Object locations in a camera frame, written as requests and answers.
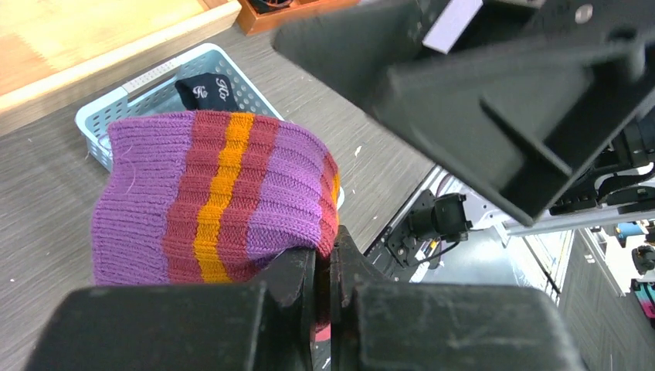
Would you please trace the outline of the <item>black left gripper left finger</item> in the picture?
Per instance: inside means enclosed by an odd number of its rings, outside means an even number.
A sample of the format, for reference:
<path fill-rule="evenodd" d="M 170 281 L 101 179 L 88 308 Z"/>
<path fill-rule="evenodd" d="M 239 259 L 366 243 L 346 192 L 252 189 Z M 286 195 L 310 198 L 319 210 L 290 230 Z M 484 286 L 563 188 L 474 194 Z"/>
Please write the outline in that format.
<path fill-rule="evenodd" d="M 256 277 L 266 294 L 256 346 L 258 370 L 312 370 L 316 252 L 291 249 Z"/>

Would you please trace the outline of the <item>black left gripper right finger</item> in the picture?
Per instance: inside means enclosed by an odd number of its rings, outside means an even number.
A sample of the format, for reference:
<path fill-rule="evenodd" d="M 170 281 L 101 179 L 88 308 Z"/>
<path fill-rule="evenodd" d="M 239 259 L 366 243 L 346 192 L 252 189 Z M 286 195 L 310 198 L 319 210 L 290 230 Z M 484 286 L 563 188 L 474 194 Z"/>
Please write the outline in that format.
<path fill-rule="evenodd" d="M 338 227 L 330 259 L 331 368 L 360 369 L 358 289 L 388 278 L 359 251 L 348 228 Z"/>

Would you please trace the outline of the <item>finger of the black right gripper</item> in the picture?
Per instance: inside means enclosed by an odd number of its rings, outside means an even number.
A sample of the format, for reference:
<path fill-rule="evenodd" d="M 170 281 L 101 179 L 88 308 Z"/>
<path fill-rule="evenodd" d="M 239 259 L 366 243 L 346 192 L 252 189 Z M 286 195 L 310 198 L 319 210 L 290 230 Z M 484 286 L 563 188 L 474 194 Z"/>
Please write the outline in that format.
<path fill-rule="evenodd" d="M 524 226 L 654 160 L 652 1 L 377 1 L 272 46 Z"/>

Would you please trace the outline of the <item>purple striped sock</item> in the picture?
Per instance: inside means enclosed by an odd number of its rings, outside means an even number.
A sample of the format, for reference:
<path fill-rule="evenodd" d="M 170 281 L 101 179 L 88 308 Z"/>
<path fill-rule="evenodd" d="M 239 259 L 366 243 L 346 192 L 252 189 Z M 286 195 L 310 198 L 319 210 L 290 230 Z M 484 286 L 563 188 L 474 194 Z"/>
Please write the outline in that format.
<path fill-rule="evenodd" d="M 286 250 L 327 260 L 340 177 L 300 125 L 227 111 L 126 118 L 91 222 L 98 285 L 245 282 Z"/>

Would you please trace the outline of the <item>navy sock with white cuff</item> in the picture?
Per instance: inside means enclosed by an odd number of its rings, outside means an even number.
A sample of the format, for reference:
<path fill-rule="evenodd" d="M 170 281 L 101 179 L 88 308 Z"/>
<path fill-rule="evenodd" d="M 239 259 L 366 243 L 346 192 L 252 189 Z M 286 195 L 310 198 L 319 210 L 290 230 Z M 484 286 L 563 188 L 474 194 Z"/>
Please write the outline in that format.
<path fill-rule="evenodd" d="M 203 73 L 175 82 L 182 104 L 190 111 L 238 112 L 231 80 L 222 74 Z"/>

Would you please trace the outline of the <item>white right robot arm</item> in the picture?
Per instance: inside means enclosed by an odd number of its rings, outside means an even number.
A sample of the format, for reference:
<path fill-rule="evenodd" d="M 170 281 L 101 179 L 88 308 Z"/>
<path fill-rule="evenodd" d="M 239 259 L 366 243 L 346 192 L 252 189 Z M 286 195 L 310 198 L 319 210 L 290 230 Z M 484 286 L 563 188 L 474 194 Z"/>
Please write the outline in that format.
<path fill-rule="evenodd" d="M 272 46 L 522 226 L 654 160 L 652 1 L 377 1 Z"/>

